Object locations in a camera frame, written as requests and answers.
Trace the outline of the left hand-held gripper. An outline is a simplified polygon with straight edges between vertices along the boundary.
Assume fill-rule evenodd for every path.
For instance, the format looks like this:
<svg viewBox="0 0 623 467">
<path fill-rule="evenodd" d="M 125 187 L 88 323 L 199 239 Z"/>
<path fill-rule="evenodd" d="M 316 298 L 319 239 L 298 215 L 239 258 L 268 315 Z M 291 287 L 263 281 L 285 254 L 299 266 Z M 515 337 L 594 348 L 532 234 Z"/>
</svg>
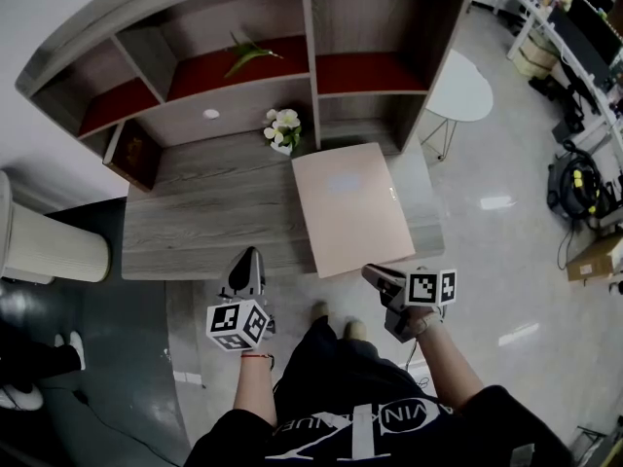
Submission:
<svg viewBox="0 0 623 467">
<path fill-rule="evenodd" d="M 206 311 L 206 336 L 227 352 L 257 349 L 275 334 L 275 317 L 264 295 L 263 257 L 255 247 L 249 247 L 247 253 L 233 259 L 229 288 L 222 287 L 217 304 Z"/>
</svg>

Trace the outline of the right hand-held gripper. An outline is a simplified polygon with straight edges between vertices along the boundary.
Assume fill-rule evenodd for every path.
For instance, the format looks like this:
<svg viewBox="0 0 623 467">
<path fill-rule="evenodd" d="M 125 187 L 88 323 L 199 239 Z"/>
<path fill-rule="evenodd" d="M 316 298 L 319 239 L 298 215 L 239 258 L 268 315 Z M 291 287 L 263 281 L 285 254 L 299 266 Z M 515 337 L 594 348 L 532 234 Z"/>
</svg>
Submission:
<svg viewBox="0 0 623 467">
<path fill-rule="evenodd" d="M 361 269 L 362 277 L 380 293 L 385 307 L 385 329 L 398 341 L 413 338 L 408 333 L 405 310 L 410 306 L 433 306 L 442 310 L 457 299 L 456 269 L 402 272 L 375 264 Z"/>
</svg>

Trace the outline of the person's right hand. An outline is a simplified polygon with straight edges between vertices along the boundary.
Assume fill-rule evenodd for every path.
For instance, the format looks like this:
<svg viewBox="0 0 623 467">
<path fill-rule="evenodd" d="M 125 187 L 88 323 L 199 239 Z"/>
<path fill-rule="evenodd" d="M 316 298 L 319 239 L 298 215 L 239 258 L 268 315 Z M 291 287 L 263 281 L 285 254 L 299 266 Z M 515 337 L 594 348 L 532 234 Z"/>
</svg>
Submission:
<svg viewBox="0 0 623 467">
<path fill-rule="evenodd" d="M 410 336 L 418 338 L 427 329 L 443 322 L 443 312 L 439 307 L 410 306 L 405 310 L 407 328 Z"/>
</svg>

